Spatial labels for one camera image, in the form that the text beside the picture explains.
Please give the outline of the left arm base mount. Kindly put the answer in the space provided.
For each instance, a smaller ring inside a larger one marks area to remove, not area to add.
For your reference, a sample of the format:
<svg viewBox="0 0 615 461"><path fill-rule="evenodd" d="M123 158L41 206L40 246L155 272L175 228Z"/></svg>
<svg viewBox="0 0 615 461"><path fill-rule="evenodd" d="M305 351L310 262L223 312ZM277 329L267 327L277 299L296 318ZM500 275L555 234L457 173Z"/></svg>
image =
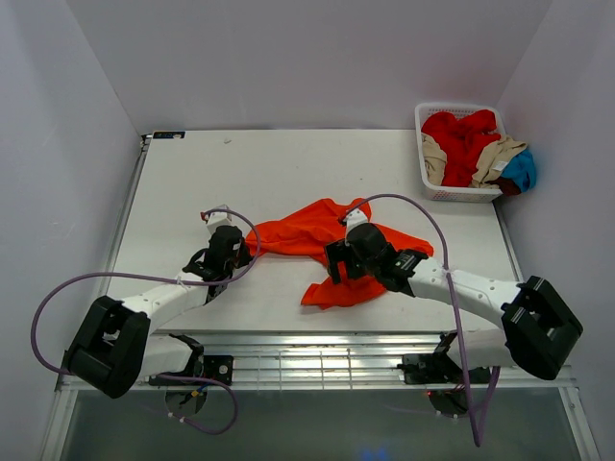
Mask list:
<svg viewBox="0 0 615 461"><path fill-rule="evenodd" d="M200 355L198 358L191 358L180 372L165 372L166 375L181 376L182 379L154 376L148 379L148 383L153 386L201 385L195 377L203 377L231 385L233 372L234 357L232 355Z"/></svg>

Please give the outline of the orange t-shirt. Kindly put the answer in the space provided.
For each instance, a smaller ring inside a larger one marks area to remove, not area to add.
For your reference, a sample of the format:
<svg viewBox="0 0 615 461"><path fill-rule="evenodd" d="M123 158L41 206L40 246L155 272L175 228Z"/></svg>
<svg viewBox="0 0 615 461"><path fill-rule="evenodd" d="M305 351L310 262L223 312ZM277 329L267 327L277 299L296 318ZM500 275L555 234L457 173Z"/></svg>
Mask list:
<svg viewBox="0 0 615 461"><path fill-rule="evenodd" d="M367 216L372 216L371 207L360 198L348 205L324 198L280 220L267 221L257 225L245 238L252 255L274 255L310 257L322 265L327 264L325 247L345 236L345 228L339 219L353 206ZM341 282L335 284L331 278L309 286L301 305L331 307L352 307L376 299L385 293L385 288L374 278L365 276L349 279L341 273Z"/></svg>

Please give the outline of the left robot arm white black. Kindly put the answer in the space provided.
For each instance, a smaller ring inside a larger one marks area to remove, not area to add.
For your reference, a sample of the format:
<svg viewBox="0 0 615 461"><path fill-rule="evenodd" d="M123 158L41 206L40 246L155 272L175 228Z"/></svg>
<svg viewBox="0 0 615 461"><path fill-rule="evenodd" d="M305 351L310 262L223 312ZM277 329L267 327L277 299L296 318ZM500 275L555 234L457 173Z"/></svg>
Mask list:
<svg viewBox="0 0 615 461"><path fill-rule="evenodd" d="M175 279L123 300L107 295L90 306L62 366L116 399L143 377L157 385L166 375L193 383L203 374L204 348L196 340L153 333L188 311L204 306L228 286L234 271L252 261L242 231L220 225L209 245L188 261Z"/></svg>

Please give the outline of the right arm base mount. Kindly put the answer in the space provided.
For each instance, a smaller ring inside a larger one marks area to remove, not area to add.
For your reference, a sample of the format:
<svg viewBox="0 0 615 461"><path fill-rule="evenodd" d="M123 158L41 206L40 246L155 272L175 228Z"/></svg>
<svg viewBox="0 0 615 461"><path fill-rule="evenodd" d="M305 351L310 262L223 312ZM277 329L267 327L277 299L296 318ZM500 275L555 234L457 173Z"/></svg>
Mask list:
<svg viewBox="0 0 615 461"><path fill-rule="evenodd" d="M434 352L404 354L396 368L405 384L463 384L461 367L447 355L456 338L456 331L442 333Z"/></svg>

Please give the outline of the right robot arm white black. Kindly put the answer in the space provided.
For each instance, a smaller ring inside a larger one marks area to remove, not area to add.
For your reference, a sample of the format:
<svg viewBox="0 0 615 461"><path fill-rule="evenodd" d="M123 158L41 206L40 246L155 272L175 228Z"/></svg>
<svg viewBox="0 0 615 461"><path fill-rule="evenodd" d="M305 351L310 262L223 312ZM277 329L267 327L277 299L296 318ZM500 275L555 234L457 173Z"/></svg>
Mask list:
<svg viewBox="0 0 615 461"><path fill-rule="evenodd" d="M469 368L518 366L543 380L555 379L583 333L580 320L546 279L504 281L447 271L434 257L397 250L374 224L363 223L325 248L335 284L370 276L391 292L457 306L493 329L444 339L433 367L446 381Z"/></svg>

